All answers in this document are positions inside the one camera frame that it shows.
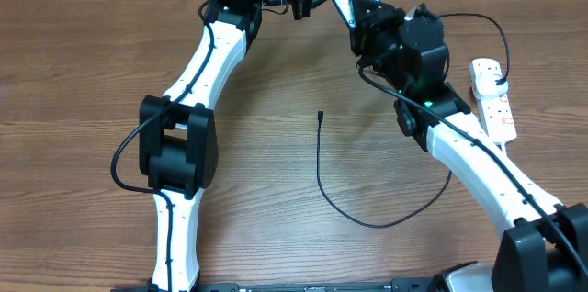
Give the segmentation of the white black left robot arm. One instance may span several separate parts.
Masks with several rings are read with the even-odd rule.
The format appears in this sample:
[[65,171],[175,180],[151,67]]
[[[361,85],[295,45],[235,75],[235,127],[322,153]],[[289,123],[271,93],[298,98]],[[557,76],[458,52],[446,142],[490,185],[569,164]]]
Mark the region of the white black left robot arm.
[[198,13],[203,34],[177,81],[140,106],[139,169],[157,210],[157,254],[149,291],[197,288],[198,208],[219,160],[214,107],[255,40],[267,6],[295,19],[326,0],[208,0]]

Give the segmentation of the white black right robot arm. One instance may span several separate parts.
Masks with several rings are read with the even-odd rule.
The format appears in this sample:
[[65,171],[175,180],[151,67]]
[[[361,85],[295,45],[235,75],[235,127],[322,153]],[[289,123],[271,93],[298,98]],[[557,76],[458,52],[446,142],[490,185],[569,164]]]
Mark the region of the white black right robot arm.
[[360,70],[387,81],[403,134],[455,174],[500,237],[493,264],[460,264],[434,276],[433,291],[584,291],[587,207],[564,206],[532,182],[488,137],[446,80],[444,27],[424,5],[410,14],[376,0],[349,0],[351,48]]

